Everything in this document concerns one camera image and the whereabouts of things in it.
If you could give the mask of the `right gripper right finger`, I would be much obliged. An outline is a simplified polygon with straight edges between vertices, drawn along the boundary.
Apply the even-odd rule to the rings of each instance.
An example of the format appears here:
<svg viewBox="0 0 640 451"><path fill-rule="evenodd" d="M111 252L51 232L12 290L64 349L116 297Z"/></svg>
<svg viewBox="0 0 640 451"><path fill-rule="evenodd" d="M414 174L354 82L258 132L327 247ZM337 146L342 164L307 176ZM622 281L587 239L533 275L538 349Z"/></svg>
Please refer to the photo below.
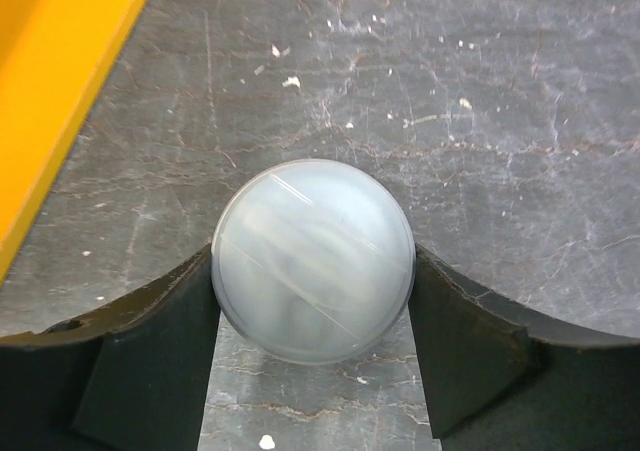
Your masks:
<svg viewBox="0 0 640 451"><path fill-rule="evenodd" d="M639 342L526 307L423 247L409 301L446 450L635 450Z"/></svg>

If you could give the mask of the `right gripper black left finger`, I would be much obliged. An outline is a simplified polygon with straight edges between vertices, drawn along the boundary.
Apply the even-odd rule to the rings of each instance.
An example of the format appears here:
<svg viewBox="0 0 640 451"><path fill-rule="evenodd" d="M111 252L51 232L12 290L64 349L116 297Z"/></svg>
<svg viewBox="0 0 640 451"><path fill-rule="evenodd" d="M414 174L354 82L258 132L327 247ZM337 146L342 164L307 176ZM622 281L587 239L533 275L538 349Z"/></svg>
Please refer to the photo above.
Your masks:
<svg viewBox="0 0 640 451"><path fill-rule="evenodd" d="M156 280L1 340L5 450L194 450L220 309L203 248Z"/></svg>

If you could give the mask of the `clear lid can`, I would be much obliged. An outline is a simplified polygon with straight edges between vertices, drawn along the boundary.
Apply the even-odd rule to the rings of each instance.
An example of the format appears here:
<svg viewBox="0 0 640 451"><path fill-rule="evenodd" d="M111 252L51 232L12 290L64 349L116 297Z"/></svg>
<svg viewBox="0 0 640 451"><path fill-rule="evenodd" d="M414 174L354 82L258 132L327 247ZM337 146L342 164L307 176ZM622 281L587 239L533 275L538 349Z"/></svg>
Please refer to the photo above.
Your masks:
<svg viewBox="0 0 640 451"><path fill-rule="evenodd" d="M230 325L292 363L347 360L404 312L416 275L394 196L345 163L271 167L229 200L211 240L211 282Z"/></svg>

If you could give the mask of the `yellow shelf cabinet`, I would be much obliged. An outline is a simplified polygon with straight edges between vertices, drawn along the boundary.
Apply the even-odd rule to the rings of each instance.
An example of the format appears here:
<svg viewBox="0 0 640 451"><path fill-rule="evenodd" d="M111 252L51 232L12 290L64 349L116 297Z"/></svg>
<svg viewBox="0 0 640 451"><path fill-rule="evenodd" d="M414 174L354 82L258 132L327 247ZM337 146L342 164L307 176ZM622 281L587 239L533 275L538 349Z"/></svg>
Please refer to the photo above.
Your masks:
<svg viewBox="0 0 640 451"><path fill-rule="evenodd" d="M3 273L145 3L1 0Z"/></svg>

